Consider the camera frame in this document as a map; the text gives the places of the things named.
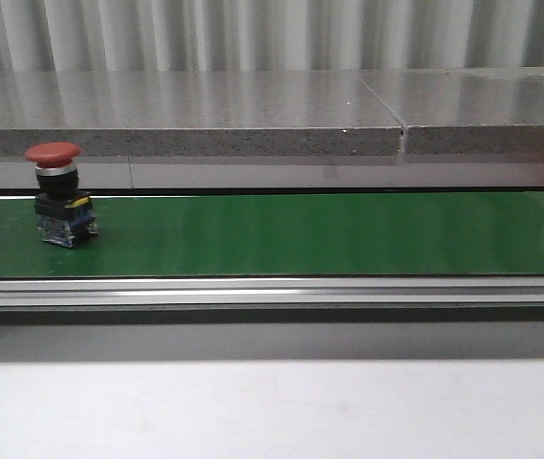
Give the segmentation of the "grey stone slab left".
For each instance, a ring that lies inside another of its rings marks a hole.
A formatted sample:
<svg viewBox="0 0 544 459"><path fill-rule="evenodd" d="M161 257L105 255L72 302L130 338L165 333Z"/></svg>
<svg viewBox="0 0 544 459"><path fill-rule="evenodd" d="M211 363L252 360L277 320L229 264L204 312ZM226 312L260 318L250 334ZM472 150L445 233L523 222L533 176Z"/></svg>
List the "grey stone slab left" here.
<svg viewBox="0 0 544 459"><path fill-rule="evenodd" d="M392 157L401 131L349 71L0 72L0 157Z"/></svg>

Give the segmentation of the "grey stone slab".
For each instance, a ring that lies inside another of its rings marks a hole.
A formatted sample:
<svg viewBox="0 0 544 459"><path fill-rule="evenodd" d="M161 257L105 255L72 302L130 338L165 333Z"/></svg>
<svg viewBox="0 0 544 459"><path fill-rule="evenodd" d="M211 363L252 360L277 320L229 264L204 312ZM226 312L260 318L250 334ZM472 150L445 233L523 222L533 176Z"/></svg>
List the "grey stone slab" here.
<svg viewBox="0 0 544 459"><path fill-rule="evenodd" d="M0 72L0 157L392 157L401 131L349 71Z"/></svg>
<svg viewBox="0 0 544 459"><path fill-rule="evenodd" d="M403 152L544 163L544 67L363 71Z"/></svg>

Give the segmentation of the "grey stone slab right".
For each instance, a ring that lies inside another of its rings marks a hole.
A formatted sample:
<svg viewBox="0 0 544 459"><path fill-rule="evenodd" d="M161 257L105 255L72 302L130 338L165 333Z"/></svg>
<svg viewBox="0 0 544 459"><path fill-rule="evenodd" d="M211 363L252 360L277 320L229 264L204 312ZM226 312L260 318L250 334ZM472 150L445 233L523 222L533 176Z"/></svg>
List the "grey stone slab right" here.
<svg viewBox="0 0 544 459"><path fill-rule="evenodd" d="M544 67L363 71L403 152L544 163Z"/></svg>

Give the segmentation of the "green conveyor belt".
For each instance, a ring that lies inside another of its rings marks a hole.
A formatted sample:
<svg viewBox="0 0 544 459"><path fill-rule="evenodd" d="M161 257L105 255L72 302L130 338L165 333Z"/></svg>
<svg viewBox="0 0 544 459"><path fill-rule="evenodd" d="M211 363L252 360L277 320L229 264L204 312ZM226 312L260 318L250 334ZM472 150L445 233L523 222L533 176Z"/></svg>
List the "green conveyor belt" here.
<svg viewBox="0 0 544 459"><path fill-rule="evenodd" d="M544 192L98 197L99 235L44 243L0 200L0 277L544 274Z"/></svg>

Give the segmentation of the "white base panel under slabs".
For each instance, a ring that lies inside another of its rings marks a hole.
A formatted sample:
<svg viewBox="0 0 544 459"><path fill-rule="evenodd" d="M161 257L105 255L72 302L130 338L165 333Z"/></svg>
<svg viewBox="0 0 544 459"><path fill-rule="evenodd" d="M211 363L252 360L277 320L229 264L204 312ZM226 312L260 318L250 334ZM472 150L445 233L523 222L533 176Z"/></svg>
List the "white base panel under slabs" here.
<svg viewBox="0 0 544 459"><path fill-rule="evenodd" d="M87 158L85 189L543 187L544 160L532 162L366 158Z"/></svg>

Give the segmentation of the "aluminium conveyor side rail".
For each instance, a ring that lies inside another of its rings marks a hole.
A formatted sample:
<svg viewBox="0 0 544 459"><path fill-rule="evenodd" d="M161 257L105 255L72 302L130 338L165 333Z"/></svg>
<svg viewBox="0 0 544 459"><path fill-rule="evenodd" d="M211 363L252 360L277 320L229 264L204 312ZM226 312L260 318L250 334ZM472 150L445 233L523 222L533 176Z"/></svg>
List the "aluminium conveyor side rail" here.
<svg viewBox="0 0 544 459"><path fill-rule="evenodd" d="M0 279L0 313L522 306L544 275Z"/></svg>

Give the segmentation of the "red mushroom push button switch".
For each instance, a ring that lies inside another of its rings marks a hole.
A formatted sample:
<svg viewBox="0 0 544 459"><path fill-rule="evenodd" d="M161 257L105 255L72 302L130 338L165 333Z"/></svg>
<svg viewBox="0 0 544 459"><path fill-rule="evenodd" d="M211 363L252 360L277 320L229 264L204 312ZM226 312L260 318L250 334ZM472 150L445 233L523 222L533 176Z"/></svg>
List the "red mushroom push button switch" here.
<svg viewBox="0 0 544 459"><path fill-rule="evenodd" d="M91 194L79 188L75 157L80 152L72 142L44 142L25 152L35 163L39 185L34 210L40 237L68 249L98 235Z"/></svg>

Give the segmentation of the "white corrugated wall panel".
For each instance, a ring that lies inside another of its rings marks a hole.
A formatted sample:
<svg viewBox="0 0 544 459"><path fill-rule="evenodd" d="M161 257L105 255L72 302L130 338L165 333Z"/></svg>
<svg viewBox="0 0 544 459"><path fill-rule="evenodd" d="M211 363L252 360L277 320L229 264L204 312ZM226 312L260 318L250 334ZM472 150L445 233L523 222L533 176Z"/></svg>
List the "white corrugated wall panel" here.
<svg viewBox="0 0 544 459"><path fill-rule="evenodd" d="M0 1L0 70L544 66L544 1Z"/></svg>

